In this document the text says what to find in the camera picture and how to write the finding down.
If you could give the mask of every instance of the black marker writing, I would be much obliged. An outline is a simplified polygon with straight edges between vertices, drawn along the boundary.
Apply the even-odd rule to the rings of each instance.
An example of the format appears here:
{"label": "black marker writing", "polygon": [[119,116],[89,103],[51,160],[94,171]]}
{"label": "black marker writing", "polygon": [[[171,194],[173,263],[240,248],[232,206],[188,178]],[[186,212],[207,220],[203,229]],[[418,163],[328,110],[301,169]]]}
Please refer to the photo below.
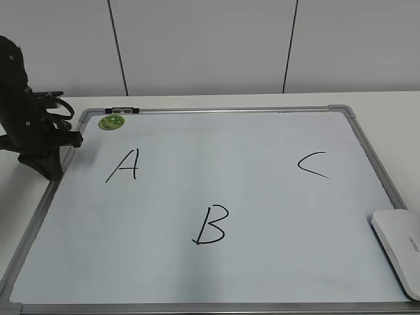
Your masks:
{"label": "black marker writing", "polygon": [[301,163],[302,163],[304,160],[306,160],[307,158],[309,158],[310,156],[314,156],[315,154],[324,154],[324,153],[326,153],[326,152],[314,152],[314,153],[312,153],[312,154],[309,154],[308,156],[305,156],[302,160],[300,160],[300,161],[297,163],[297,166],[298,166],[300,169],[302,169],[302,170],[304,170],[304,171],[306,171],[306,172],[309,172],[309,173],[312,173],[312,174],[315,174],[315,175],[318,175],[318,176],[322,176],[322,177],[324,177],[324,178],[326,178],[326,179],[329,179],[329,177],[327,177],[327,176],[325,176],[325,175],[323,175],[323,174],[319,174],[319,173],[317,173],[317,172],[314,172],[314,171],[311,171],[311,170],[309,170],[309,169],[305,169],[304,167],[301,167]]}
{"label": "black marker writing", "polygon": [[124,161],[130,156],[130,154],[132,154],[134,152],[134,150],[131,150],[124,158],[123,160],[118,164],[118,166],[114,169],[114,171],[111,173],[111,175],[108,177],[108,179],[106,180],[105,183],[107,183],[111,177],[116,173],[116,171],[118,171],[119,169],[132,169],[133,170],[133,178],[136,179],[136,169],[138,169],[137,167],[137,160],[138,160],[138,149],[136,149],[136,159],[134,162],[134,167],[120,167],[122,163],[124,163]]}
{"label": "black marker writing", "polygon": [[[220,207],[220,208],[224,209],[226,211],[226,214],[223,217],[221,217],[217,220],[213,220],[213,221],[210,221],[210,222],[207,223],[207,219],[209,218],[210,211],[211,211],[210,207],[207,208],[207,214],[205,215],[204,223],[203,223],[203,226],[201,227],[201,230],[199,231],[198,238],[197,238],[197,240],[192,240],[197,245],[216,243],[218,241],[221,241],[224,238],[224,231],[221,228],[219,228],[217,225],[215,225],[215,223],[227,218],[228,215],[229,215],[229,211],[225,207],[223,207],[222,205],[213,205],[213,207]],[[206,223],[208,225],[212,226],[213,228],[216,228],[217,230],[221,231],[222,236],[219,237],[217,240],[213,240],[213,241],[200,241],[201,235],[203,235],[203,231],[204,231],[204,227],[205,227]]]}

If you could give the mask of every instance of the white wall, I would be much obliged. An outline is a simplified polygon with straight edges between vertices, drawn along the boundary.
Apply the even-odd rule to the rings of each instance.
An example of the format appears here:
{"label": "white wall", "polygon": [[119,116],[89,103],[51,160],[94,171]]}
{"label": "white wall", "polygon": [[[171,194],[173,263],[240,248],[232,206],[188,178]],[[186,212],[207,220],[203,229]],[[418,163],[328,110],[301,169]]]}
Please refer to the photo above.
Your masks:
{"label": "white wall", "polygon": [[0,34],[21,47],[34,91],[125,94],[105,0],[0,0]]}
{"label": "white wall", "polygon": [[299,0],[287,93],[420,89],[419,0]]}
{"label": "white wall", "polygon": [[130,95],[280,93],[295,0],[113,0]]}
{"label": "white wall", "polygon": [[[110,0],[130,95],[281,93],[296,0]],[[299,0],[287,93],[420,87],[419,0]],[[125,95],[107,0],[0,0],[35,91]]]}

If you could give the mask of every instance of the white device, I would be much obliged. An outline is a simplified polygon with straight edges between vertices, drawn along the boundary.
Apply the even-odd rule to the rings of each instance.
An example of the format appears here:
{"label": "white device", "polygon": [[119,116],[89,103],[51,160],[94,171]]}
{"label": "white device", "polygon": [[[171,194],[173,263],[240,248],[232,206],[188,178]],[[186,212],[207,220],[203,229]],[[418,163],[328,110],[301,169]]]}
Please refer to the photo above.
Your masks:
{"label": "white device", "polygon": [[402,209],[376,211],[372,226],[407,295],[420,301],[420,218]]}

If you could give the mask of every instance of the round sticker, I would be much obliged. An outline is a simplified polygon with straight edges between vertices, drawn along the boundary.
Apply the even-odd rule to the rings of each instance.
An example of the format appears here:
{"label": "round sticker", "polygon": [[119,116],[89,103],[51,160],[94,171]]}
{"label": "round sticker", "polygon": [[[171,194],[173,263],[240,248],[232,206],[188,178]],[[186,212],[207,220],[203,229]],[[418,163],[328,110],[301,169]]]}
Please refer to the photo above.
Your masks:
{"label": "round sticker", "polygon": [[116,130],[124,125],[125,120],[120,115],[109,115],[99,121],[99,128],[102,130]]}

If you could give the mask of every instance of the table surface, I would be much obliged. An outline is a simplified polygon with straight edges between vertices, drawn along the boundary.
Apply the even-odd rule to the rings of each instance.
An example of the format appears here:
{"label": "table surface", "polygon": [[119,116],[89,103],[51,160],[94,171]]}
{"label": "table surface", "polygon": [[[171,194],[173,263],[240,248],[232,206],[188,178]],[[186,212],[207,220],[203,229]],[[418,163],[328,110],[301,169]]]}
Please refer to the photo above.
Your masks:
{"label": "table surface", "polygon": [[[231,108],[345,104],[356,114],[394,185],[411,211],[420,213],[420,92],[255,94],[213,96],[118,96],[64,98],[75,109],[73,126],[87,108]],[[48,182],[19,165],[17,154],[0,153],[0,277]]]}

